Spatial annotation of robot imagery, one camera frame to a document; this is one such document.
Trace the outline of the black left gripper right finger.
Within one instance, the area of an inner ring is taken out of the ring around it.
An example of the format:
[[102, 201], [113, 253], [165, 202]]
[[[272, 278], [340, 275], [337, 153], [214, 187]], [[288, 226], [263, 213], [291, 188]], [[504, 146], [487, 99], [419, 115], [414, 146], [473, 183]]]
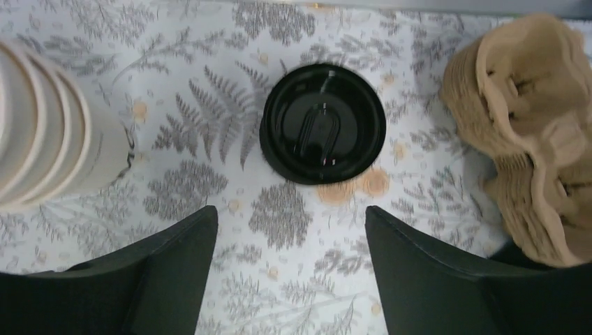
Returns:
[[377, 206], [365, 228], [390, 334], [553, 334], [552, 313], [535, 294], [497, 290], [499, 278], [539, 266], [516, 246], [490, 258], [425, 234]]

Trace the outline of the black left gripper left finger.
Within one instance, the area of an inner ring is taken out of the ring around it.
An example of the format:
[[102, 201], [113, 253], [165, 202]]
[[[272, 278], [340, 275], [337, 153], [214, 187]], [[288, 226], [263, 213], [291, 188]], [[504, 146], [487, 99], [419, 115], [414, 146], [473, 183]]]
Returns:
[[209, 205], [115, 252], [28, 276], [28, 333], [193, 334], [217, 230]]

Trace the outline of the stack of paper cups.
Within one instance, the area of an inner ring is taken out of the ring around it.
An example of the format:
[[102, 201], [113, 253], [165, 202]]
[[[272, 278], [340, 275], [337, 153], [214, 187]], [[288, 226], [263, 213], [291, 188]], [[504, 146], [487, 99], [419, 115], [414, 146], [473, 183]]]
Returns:
[[106, 186], [125, 174], [134, 142], [60, 66], [1, 42], [1, 210]]

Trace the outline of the stack of cardboard cup carriers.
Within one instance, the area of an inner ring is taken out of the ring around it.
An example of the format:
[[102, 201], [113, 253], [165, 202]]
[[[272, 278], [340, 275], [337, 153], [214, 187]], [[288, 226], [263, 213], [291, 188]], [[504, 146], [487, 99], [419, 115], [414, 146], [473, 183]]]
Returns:
[[591, 261], [591, 65], [584, 39], [546, 13], [519, 17], [458, 51], [441, 100], [457, 134], [493, 160], [483, 184], [524, 254]]

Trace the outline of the floral patterned table mat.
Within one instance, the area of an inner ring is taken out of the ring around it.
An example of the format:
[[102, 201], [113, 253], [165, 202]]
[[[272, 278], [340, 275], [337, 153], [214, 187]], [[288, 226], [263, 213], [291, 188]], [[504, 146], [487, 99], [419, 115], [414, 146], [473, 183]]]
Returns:
[[[364, 222], [377, 205], [488, 257], [508, 241], [438, 99], [454, 52], [505, 17], [250, 1], [2, 1], [1, 35], [76, 77], [135, 137], [115, 184], [1, 215], [1, 270], [63, 271], [205, 205], [219, 232], [198, 334], [386, 334]], [[364, 77], [387, 135], [370, 171], [298, 186], [256, 130], [289, 70], [329, 62]]]

